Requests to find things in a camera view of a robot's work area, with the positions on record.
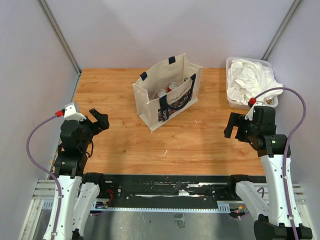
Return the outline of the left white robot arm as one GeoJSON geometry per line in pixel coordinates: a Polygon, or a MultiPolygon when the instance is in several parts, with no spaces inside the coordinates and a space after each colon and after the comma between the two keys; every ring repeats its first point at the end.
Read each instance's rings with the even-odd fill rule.
{"type": "Polygon", "coordinates": [[[82,240],[95,199],[107,193],[102,173],[95,173],[92,181],[84,177],[85,165],[93,154],[88,151],[93,137],[110,127],[107,114],[94,108],[89,112],[95,122],[86,116],[75,116],[71,106],[61,112],[64,122],[52,177],[56,187],[45,240],[82,240]]]}

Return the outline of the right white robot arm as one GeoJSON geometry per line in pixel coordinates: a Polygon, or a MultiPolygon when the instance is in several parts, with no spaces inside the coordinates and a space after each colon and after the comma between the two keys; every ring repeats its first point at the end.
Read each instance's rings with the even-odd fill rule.
{"type": "Polygon", "coordinates": [[[247,175],[232,175],[226,188],[232,200],[241,199],[254,219],[257,240],[311,240],[312,229],[304,226],[299,214],[291,180],[291,152],[286,148],[288,138],[276,133],[276,111],[269,106],[253,106],[244,115],[232,112],[224,130],[230,138],[249,143],[260,158],[268,190],[265,202],[247,175]]]}

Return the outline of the cream canvas tote bag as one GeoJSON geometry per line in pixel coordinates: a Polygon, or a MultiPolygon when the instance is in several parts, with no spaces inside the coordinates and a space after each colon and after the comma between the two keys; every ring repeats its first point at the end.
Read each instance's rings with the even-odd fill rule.
{"type": "Polygon", "coordinates": [[[171,56],[142,72],[132,84],[138,116],[150,131],[182,113],[198,101],[203,67],[189,62],[185,54],[171,56]],[[178,87],[167,91],[169,83],[178,87]],[[167,94],[156,98],[159,90],[167,94]]]}

